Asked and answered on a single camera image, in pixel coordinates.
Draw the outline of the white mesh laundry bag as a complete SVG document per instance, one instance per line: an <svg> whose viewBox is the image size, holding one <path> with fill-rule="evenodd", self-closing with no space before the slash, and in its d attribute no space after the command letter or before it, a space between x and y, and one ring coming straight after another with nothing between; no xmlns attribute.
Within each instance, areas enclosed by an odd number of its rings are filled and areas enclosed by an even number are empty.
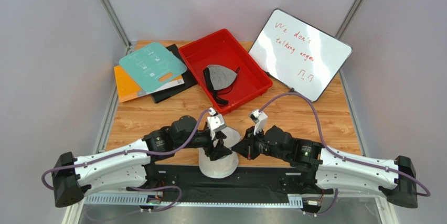
<svg viewBox="0 0 447 224"><path fill-rule="evenodd" d="M226 127L221 132L226 136L226 138L223 139L223 142L224 146L230 149L229 155L216 161L211 161L210 158L206 156L203 148L198 149L198 164L200 171L205 176L215 179L222 179L230 176L239 164L237 154L233 152L231 148L240 141L240 133L231 127Z"/></svg>

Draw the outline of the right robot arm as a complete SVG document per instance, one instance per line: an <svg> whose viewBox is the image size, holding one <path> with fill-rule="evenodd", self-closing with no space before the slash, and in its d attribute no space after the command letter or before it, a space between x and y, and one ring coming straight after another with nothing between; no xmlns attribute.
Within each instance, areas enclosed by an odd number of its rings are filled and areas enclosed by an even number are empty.
<svg viewBox="0 0 447 224"><path fill-rule="evenodd" d="M242 140L231 148L248 160L259 155L281 159L299 173L286 179L285 186L298 194L333 193L336 189L356 190L384 196L396 206L417 208L417 189L411 159L373 159L330 150L311 140L294 138L273 126L266 132L246 130Z"/></svg>

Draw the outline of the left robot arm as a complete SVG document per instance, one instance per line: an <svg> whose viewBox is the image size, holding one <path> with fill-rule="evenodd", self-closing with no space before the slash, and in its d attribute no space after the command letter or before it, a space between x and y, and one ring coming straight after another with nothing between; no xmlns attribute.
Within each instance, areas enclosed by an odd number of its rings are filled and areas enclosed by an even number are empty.
<svg viewBox="0 0 447 224"><path fill-rule="evenodd" d="M203 130L191 116L182 116L170 126L112 151L75 157L59 156L50 171L55 206L63 208L105 190L154 188L160 184L155 162L173 157L184 148L205 152L211 162L230 157L240 134L226 126L220 114L208 117Z"/></svg>

